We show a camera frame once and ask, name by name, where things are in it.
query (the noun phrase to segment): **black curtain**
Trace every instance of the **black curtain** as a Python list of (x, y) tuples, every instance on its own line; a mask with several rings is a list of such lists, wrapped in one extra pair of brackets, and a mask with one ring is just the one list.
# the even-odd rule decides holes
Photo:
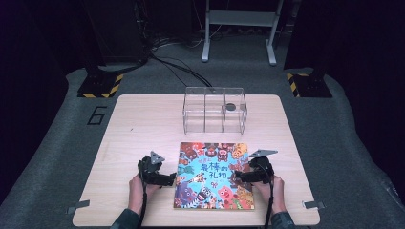
[(401, 1), (303, 0), (285, 69), (323, 69), (342, 85), (360, 139), (404, 199), (402, 9)]

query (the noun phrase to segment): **gray carpet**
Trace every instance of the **gray carpet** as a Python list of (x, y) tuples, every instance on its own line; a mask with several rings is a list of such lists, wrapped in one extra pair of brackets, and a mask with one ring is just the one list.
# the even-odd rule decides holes
[[(243, 87), (247, 94), (281, 97), (314, 198), (327, 207), (312, 228), (405, 228), (403, 205), (387, 192), (390, 180), (372, 162), (356, 135), (345, 92), (326, 76), (333, 98), (295, 98), (284, 71), (288, 34), (281, 37), (278, 65), (267, 62), (266, 37), (234, 36), (211, 42), (208, 63), (203, 44), (159, 48), (156, 56), (178, 58), (213, 86)], [(165, 59), (181, 65), (181, 62)], [(109, 66), (120, 69), (125, 66)], [(187, 86), (203, 86), (176, 71)], [(67, 75), (70, 87), (53, 126), (0, 208), (0, 228), (74, 228), (66, 209), (78, 202), (98, 146), (121, 94), (183, 94), (185, 86), (156, 60), (126, 73), (112, 98), (78, 98), (86, 73)], [(95, 107), (105, 113), (101, 125), (87, 125)]]

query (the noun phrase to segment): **black strap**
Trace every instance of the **black strap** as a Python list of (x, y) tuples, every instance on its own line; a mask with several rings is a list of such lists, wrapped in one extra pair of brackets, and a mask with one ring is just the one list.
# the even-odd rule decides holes
[(142, 225), (143, 218), (144, 218), (145, 212), (146, 212), (146, 202), (148, 200), (148, 195), (146, 194), (146, 183), (142, 182), (142, 186), (143, 186), (143, 201), (142, 201), (142, 209), (140, 210), (140, 216), (139, 216), (139, 222), (138, 222), (137, 228), (140, 228), (140, 226)]
[(273, 183), (270, 181), (270, 198), (268, 199), (268, 207), (267, 207), (267, 213), (266, 213), (266, 221), (265, 221), (265, 229), (268, 228), (268, 223), (270, 221), (270, 215), (271, 215), (271, 208), (273, 206)]

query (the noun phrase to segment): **human hand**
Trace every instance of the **human hand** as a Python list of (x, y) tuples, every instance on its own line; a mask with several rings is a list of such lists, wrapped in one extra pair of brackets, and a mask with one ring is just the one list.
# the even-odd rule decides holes
[[(271, 182), (273, 183), (273, 205), (272, 205), (272, 214), (276, 214), (279, 212), (286, 212), (287, 208), (284, 203), (284, 181), (277, 176), (273, 176), (271, 178)], [(260, 193), (262, 194), (263, 199), (268, 204), (268, 201), (271, 197), (271, 189), (270, 184), (264, 184), (263, 182), (253, 182), (253, 186), (255, 186)]]
[[(160, 188), (159, 185), (147, 184), (146, 185), (146, 195), (150, 199), (156, 190)], [(140, 215), (140, 211), (143, 205), (143, 186), (142, 180), (138, 175), (134, 176), (129, 181), (129, 202), (128, 208)]]

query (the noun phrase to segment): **picture book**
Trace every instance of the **picture book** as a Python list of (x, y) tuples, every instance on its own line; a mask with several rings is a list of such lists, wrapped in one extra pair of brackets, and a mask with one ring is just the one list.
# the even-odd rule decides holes
[(250, 171), (246, 144), (182, 142), (174, 208), (254, 209), (250, 183), (234, 171)]

